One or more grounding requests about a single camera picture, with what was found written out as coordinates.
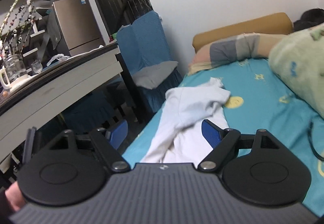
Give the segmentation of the person's hand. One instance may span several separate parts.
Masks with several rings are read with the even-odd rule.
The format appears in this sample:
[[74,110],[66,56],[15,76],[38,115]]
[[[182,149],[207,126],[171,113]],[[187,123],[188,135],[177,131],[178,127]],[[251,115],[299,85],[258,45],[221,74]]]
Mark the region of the person's hand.
[[14,182],[5,190],[5,197],[14,212],[19,211],[26,205],[26,201],[19,188],[18,182]]

